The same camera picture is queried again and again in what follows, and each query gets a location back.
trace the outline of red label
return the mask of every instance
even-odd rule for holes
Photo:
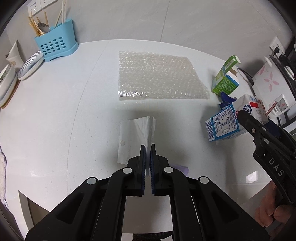
[[[250,102],[250,105],[252,107],[259,108],[259,106],[258,106],[258,104],[256,102]]]

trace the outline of human hand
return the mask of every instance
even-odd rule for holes
[[[255,220],[262,226],[268,227],[272,224],[272,216],[282,224],[278,226],[273,235],[276,235],[286,224],[291,217],[294,207],[289,205],[280,205],[276,207],[275,204],[276,185],[273,181],[268,184],[266,195],[262,198],[261,205],[255,211]]]

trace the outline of white wall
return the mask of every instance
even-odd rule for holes
[[[46,8],[50,25],[61,0]],[[268,0],[68,0],[79,43],[103,39],[162,41],[200,50],[222,59],[235,54],[254,74],[269,43],[278,36],[284,47],[292,33]],[[43,12],[37,14],[42,21]],[[26,58],[38,50],[28,24],[27,3],[6,27],[10,43],[18,39]]]

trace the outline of spoon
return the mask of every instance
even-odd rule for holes
[[[39,28],[42,32],[44,32],[44,33],[48,33],[48,32],[50,32],[50,28],[49,28],[49,26],[48,26],[47,24],[45,24],[45,23],[41,23],[41,22],[39,22],[39,23],[38,23],[38,28]]]

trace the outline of white table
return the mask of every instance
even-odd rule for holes
[[[111,176],[117,163],[120,122],[154,116],[158,155],[187,166],[189,176],[209,177],[239,204],[269,181],[253,159],[253,138],[209,142],[205,120],[219,111],[218,98],[118,100],[118,51],[188,57],[210,89],[224,61],[172,44],[140,40],[104,40],[81,44],[71,56],[44,63],[22,81],[0,113],[0,138],[7,157],[6,200],[21,233],[28,228],[19,191],[51,211],[85,179]],[[240,78],[233,93],[251,93]],[[246,176],[257,171],[257,181]],[[153,197],[146,180],[144,197],[128,197],[123,232],[172,230],[169,197]]]

